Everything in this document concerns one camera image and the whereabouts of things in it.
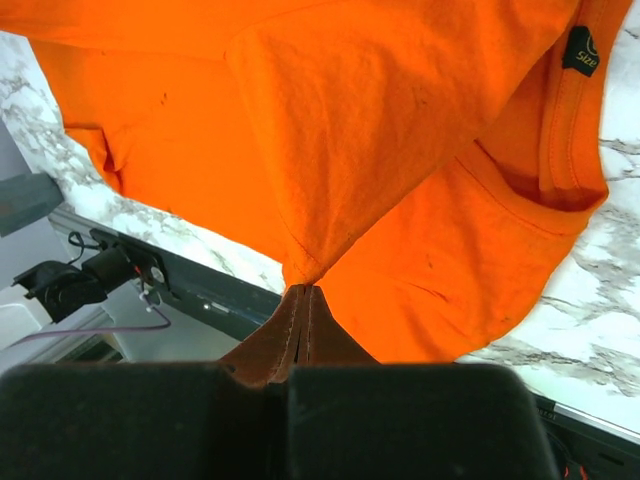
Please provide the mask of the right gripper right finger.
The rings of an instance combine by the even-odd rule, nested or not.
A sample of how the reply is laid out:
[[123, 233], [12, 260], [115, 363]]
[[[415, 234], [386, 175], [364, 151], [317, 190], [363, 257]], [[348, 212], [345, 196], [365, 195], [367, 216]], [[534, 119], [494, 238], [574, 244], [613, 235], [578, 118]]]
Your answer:
[[376, 365], [377, 361], [335, 320], [323, 291], [317, 286], [302, 288], [296, 308], [299, 326], [294, 354], [297, 365]]

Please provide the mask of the orange t shirt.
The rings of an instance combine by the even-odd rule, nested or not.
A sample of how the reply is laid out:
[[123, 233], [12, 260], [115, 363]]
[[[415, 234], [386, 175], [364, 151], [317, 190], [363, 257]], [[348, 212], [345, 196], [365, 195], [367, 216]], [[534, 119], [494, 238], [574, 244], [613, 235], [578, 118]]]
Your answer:
[[608, 189], [626, 1], [5, 1], [106, 183], [319, 284], [383, 362], [518, 325]]

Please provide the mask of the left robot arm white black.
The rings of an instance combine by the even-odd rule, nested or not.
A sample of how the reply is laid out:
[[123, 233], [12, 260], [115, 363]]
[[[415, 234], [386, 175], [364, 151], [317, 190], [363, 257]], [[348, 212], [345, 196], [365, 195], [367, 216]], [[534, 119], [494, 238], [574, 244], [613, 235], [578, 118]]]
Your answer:
[[26, 290], [53, 323], [59, 323], [86, 305], [99, 304], [108, 295], [137, 277], [134, 263], [118, 247], [107, 248], [76, 267], [71, 263], [44, 261], [14, 278], [13, 286]]

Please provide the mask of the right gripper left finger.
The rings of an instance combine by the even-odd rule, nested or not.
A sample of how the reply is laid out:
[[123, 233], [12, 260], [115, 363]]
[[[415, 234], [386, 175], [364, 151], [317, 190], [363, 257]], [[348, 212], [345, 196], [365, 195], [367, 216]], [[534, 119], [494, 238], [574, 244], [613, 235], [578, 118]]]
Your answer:
[[272, 316], [224, 355], [219, 365], [248, 387], [283, 383], [298, 348], [305, 293], [303, 285], [289, 288]]

